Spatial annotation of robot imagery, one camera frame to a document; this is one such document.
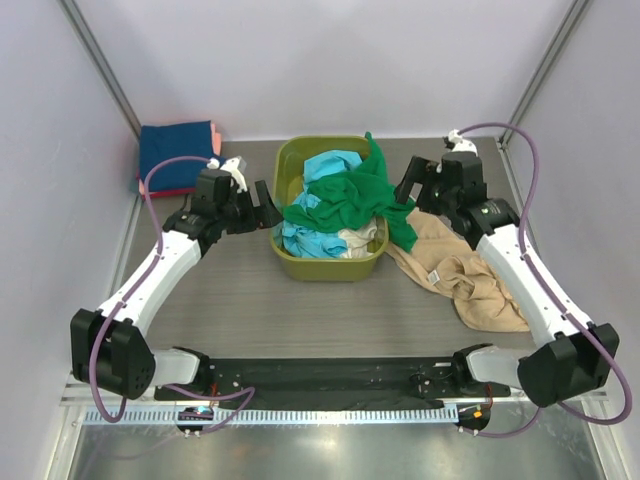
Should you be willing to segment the olive green plastic bin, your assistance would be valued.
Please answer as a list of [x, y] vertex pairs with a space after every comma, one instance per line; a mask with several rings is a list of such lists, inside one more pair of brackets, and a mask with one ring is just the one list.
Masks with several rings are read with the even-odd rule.
[[[361, 136], [299, 136], [285, 142], [276, 155], [272, 181], [273, 201], [281, 209], [290, 205], [303, 190], [304, 162], [330, 150], [356, 151], [363, 158], [370, 153]], [[285, 273], [298, 281], [355, 282], [368, 277], [389, 243], [389, 228], [382, 217], [375, 219], [377, 231], [368, 243], [368, 257], [356, 259], [300, 258], [283, 246], [282, 227], [272, 228], [269, 241]]]

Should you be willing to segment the beige t shirt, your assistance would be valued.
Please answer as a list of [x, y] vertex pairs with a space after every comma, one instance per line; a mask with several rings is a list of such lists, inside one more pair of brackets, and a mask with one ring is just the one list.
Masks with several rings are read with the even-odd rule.
[[407, 217], [417, 240], [409, 252], [387, 253], [422, 288], [452, 300], [467, 327], [484, 332], [529, 330], [521, 309], [497, 273], [440, 218], [414, 209]]

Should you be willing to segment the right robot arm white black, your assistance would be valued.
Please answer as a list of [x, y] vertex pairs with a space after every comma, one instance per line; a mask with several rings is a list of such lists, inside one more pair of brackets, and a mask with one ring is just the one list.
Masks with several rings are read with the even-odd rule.
[[559, 287], [528, 239], [510, 204], [489, 198], [482, 163], [473, 152], [448, 152], [441, 161], [414, 156], [395, 190], [417, 207], [449, 219], [453, 230], [497, 273], [520, 307], [535, 343], [532, 352], [480, 344], [457, 351], [451, 384], [471, 396], [493, 382], [522, 390], [548, 407], [604, 386], [608, 358], [619, 346], [612, 325], [595, 324]]

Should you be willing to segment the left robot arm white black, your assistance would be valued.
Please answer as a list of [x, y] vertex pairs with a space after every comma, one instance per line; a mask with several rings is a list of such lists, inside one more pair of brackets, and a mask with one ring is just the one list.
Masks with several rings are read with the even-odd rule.
[[80, 309], [71, 319], [74, 378], [128, 400], [170, 385], [190, 399], [204, 398], [213, 382], [208, 356], [184, 347], [152, 350], [151, 322], [223, 235], [271, 228], [282, 219], [265, 181], [249, 188], [237, 173], [203, 169], [189, 207], [160, 224], [159, 239], [129, 279], [97, 309]]

